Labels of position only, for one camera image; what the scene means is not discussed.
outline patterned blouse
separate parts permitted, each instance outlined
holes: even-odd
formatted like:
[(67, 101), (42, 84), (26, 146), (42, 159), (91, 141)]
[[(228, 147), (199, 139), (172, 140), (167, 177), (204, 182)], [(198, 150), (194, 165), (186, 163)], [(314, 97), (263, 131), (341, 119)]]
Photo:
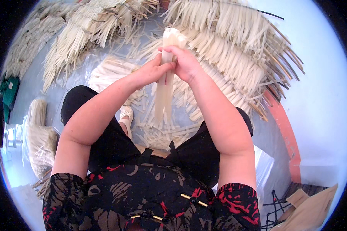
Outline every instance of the patterned blouse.
[(80, 177), (57, 173), (43, 201), (46, 230), (260, 230), (256, 192), (226, 184), (215, 196), (180, 168), (114, 165)]

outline woman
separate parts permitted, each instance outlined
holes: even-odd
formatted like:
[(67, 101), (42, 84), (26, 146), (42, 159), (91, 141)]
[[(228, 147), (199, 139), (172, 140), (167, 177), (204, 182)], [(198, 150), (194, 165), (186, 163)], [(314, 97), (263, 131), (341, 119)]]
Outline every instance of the woman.
[[(50, 187), (43, 201), (47, 230), (259, 230), (253, 133), (196, 58), (175, 46), (97, 94), (85, 86), (67, 94)], [(193, 90), (205, 122), (166, 158), (140, 154), (130, 140), (134, 91), (175, 73)], [(211, 187), (218, 182), (215, 196)]]

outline white wall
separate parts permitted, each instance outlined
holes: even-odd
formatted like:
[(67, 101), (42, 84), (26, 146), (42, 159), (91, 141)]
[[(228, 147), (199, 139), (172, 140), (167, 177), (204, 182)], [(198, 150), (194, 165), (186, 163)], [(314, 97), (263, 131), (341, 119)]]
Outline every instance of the white wall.
[(302, 183), (332, 186), (338, 182), (332, 203), (335, 208), (347, 183), (347, 57), (329, 21), (313, 1), (250, 2), (253, 7), (285, 18), (269, 17), (278, 22), (280, 31), (305, 63), (306, 75), (297, 72), (301, 81), (291, 82), (282, 105), (300, 151)]

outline white shoe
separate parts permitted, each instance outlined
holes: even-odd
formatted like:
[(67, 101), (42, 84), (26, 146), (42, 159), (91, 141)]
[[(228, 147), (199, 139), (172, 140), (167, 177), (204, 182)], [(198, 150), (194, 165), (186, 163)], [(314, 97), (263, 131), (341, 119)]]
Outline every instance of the white shoe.
[(132, 119), (134, 118), (134, 111), (129, 106), (122, 106), (120, 108), (121, 114), (120, 114), (120, 120), (119, 123), (124, 123), (127, 128), (127, 136), (132, 140), (132, 133), (131, 133), (131, 123)]

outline lap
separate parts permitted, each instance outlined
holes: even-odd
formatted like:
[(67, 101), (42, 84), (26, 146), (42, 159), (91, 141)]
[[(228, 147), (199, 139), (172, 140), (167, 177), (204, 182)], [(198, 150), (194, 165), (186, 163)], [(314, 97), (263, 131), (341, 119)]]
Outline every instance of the lap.
[[(251, 136), (253, 129), (249, 116), (237, 108), (243, 117)], [(171, 150), (167, 160), (180, 167), (184, 173), (213, 187), (218, 182), (220, 171), (220, 153), (215, 147), (206, 123), (203, 122), (198, 132), (179, 147)]]
[[(87, 86), (76, 86), (65, 96), (61, 117), (66, 124), (72, 115), (98, 93)], [(113, 117), (100, 138), (91, 146), (89, 170), (91, 172), (116, 163), (124, 163), (129, 158), (140, 155), (134, 143), (124, 133)]]

